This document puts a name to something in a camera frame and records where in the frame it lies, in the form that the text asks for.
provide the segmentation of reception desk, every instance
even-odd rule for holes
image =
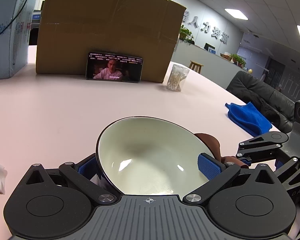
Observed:
[[[201,75],[224,89],[238,71],[244,71],[221,56],[212,54],[197,45],[178,40],[171,61],[189,66],[190,60],[202,64]]]

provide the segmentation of gray ridged panel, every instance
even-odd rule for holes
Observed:
[[[215,227],[200,207],[181,203],[176,196],[123,196],[100,206],[75,233],[58,240],[235,240]],[[290,240],[283,235],[277,240]]]
[[[293,128],[288,133],[289,140],[282,144],[281,150],[284,151],[290,158],[297,157],[300,159],[300,124],[293,123]]]

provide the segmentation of wooden stool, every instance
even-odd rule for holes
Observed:
[[[194,62],[194,61],[192,61],[192,60],[190,60],[190,66],[189,66],[189,68],[190,69],[192,69],[192,70],[194,70],[194,71],[196,71],[197,73],[201,73],[201,67],[203,66],[203,65],[201,65],[201,64],[199,64],[199,63],[196,63],[196,62]]]

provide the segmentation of bowl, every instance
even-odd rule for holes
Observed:
[[[187,129],[153,117],[127,117],[106,127],[97,142],[102,176],[126,195],[172,195],[182,199],[209,180],[199,171],[209,148]]]

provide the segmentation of brown cloth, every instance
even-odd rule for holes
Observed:
[[[220,143],[219,141],[213,137],[212,135],[206,134],[206,133],[195,133],[195,136],[197,136],[212,152],[214,158],[221,162],[221,163],[227,163],[227,162],[234,162],[235,164],[238,164],[243,169],[248,169],[248,165],[243,163],[242,161],[238,160],[235,156],[226,156],[221,157],[220,153]]]

